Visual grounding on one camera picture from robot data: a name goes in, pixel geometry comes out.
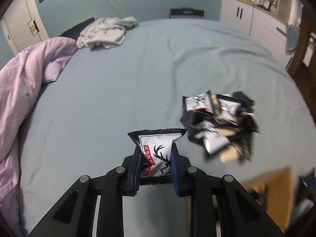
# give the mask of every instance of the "metal screw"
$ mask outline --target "metal screw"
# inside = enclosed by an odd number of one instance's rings
[[[189,171],[190,173],[195,173],[195,172],[197,171],[197,168],[191,166],[191,167],[188,168],[188,171]]]
[[[123,166],[119,166],[116,168],[117,173],[123,173],[124,171],[125,171],[125,167],[123,167]]]
[[[87,175],[82,175],[80,178],[79,178],[80,182],[84,183],[86,181],[89,180],[89,177]]]
[[[231,175],[225,175],[224,180],[226,182],[232,182],[234,180],[234,177],[232,177]]]

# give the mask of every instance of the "crumpled gray cloth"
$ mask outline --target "crumpled gray cloth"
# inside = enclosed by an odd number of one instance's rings
[[[119,46],[125,40],[126,30],[136,26],[138,22],[134,17],[100,18],[80,32],[77,47],[86,46],[93,50],[99,45],[103,45],[106,49]]]
[[[298,38],[300,36],[300,28],[293,25],[286,25],[286,50],[293,51],[297,47]]]

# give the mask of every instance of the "pile of snack packets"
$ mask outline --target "pile of snack packets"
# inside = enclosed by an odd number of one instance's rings
[[[254,101],[243,92],[212,95],[211,91],[183,97],[181,123],[190,141],[202,145],[212,155],[220,154],[225,163],[251,156],[252,133],[259,132]]]

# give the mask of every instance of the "light blue bed sheet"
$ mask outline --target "light blue bed sheet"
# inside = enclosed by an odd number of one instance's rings
[[[157,20],[128,31],[121,47],[74,55],[22,127],[21,217],[27,232],[81,176],[97,177],[134,151],[128,132],[182,127],[182,96],[243,91],[261,134],[251,161],[205,159],[186,136],[180,154],[207,174],[242,181],[291,165],[316,165],[316,130],[295,83],[272,55],[236,29],[208,20]],[[172,185],[124,198],[127,237],[187,236],[187,199]]]

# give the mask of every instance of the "door frame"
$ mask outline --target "door frame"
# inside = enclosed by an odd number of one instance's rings
[[[45,27],[43,25],[43,22],[42,22],[42,20],[40,18],[38,10],[37,10],[37,6],[36,6],[36,3],[35,3],[35,0],[26,0],[26,4],[28,6],[31,18],[36,21],[36,24],[37,24],[37,26],[39,28],[38,35],[40,36],[40,39],[42,41],[49,39],[49,36],[48,36],[48,34],[47,34],[46,30],[45,30]],[[1,26],[2,30],[3,30],[5,39],[7,40],[7,43],[9,45],[10,49],[12,50],[14,55],[17,55],[19,53],[19,51],[18,51],[18,49],[17,49],[17,47],[16,47],[16,45],[15,45],[15,43],[14,43],[12,37],[11,37],[9,28],[8,28],[6,20],[5,20],[5,14],[4,14],[3,18],[0,21],[0,26]]]

